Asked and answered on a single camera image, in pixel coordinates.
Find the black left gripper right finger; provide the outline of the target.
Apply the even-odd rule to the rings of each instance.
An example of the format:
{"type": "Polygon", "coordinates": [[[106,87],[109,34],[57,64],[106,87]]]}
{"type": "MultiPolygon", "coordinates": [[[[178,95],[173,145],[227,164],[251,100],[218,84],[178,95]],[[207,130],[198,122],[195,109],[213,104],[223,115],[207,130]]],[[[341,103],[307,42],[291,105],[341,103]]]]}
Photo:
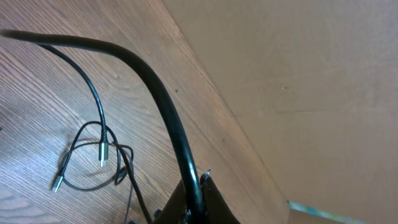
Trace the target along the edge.
{"type": "Polygon", "coordinates": [[[201,191],[206,205],[207,223],[209,224],[240,224],[233,215],[221,192],[210,176],[210,170],[200,177],[201,191]]]}

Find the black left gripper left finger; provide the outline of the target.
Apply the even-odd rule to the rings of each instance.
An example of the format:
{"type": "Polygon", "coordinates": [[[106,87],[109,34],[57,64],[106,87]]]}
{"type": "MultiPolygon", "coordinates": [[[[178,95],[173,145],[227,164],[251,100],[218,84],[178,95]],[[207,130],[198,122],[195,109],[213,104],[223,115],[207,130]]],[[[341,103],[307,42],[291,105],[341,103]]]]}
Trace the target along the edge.
{"type": "Polygon", "coordinates": [[[183,182],[180,181],[165,207],[156,211],[152,224],[187,224],[189,218],[185,190],[183,182]]]}

